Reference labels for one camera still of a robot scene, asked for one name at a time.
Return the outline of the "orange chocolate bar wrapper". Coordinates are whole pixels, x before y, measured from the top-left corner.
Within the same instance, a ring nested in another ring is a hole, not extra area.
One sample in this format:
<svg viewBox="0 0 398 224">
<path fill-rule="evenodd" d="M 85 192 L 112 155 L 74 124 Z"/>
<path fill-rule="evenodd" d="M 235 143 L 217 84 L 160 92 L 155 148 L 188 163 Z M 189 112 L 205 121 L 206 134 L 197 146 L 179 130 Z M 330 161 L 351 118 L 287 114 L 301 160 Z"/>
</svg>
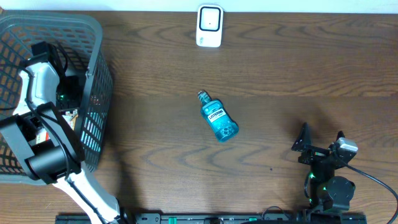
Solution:
<svg viewBox="0 0 398 224">
<path fill-rule="evenodd" d="M 75 109 L 72 111 L 66 111 L 66 112 L 64 112 L 64 114 L 62 114 L 62 117 L 68 123 L 68 125 L 72 128 L 72 130 L 74 130 L 76 121 L 78 118 L 78 110 Z"/>
</svg>

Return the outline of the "yellow white snack bag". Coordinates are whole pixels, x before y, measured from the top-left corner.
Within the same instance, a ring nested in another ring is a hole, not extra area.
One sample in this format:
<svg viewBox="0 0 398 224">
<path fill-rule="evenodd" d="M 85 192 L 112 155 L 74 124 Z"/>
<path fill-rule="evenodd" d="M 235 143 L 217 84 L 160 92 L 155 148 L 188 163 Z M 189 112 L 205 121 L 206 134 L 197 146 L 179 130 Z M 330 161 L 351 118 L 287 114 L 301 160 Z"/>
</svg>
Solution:
<svg viewBox="0 0 398 224">
<path fill-rule="evenodd" d="M 36 143 L 36 144 L 40 144 L 40 143 L 45 142 L 45 141 L 47 141 L 47 140 L 49 140 L 49 139 L 50 139 L 50 138 L 49 138 L 48 132 L 47 132 L 45 129 L 41 129 L 41 130 L 37 133 L 37 136 L 36 136 L 36 139 L 35 139 L 35 143 Z"/>
</svg>

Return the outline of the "blue mouthwash bottle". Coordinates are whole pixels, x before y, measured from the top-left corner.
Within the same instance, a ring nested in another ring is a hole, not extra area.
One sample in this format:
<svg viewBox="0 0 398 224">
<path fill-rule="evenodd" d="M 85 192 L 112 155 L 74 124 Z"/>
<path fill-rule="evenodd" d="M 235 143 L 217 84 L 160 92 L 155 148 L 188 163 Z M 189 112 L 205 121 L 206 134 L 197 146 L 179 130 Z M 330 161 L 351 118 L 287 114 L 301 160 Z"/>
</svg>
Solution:
<svg viewBox="0 0 398 224">
<path fill-rule="evenodd" d="M 238 134 L 238 125 L 231 119 L 220 100 L 213 100 L 205 90 L 199 91 L 197 97 L 201 103 L 200 113 L 219 142 L 226 142 Z"/>
</svg>

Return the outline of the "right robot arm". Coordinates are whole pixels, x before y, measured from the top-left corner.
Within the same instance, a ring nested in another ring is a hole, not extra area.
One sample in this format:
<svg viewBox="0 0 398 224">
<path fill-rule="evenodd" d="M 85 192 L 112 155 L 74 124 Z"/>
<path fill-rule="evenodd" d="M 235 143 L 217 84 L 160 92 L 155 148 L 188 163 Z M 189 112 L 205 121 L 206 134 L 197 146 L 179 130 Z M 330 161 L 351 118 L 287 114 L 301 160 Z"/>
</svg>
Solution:
<svg viewBox="0 0 398 224">
<path fill-rule="evenodd" d="M 292 150 L 301 153 L 299 163 L 310 166 L 304 183 L 304 193 L 309 198 L 310 208 L 303 212 L 303 218 L 306 221 L 313 216 L 335 218 L 349 210 L 355 184 L 345 177 L 336 176 L 335 170 L 347 166 L 358 152 L 357 144 L 339 131 L 336 140 L 328 148 L 314 146 L 310 128 L 303 123 Z"/>
</svg>

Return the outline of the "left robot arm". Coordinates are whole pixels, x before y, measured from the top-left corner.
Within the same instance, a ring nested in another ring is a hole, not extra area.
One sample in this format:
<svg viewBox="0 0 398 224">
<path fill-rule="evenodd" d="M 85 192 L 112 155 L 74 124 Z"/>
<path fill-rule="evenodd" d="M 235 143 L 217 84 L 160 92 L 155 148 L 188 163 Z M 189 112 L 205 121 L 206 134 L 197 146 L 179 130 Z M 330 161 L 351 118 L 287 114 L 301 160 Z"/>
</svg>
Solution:
<svg viewBox="0 0 398 224">
<path fill-rule="evenodd" d="M 7 143 L 2 170 L 62 190 L 92 223 L 131 223 L 91 168 L 103 139 L 110 79 L 105 87 L 94 84 L 60 44 L 38 42 L 30 49 L 32 55 L 18 65 L 2 66 L 22 81 L 17 105 L 1 120 Z"/>
</svg>

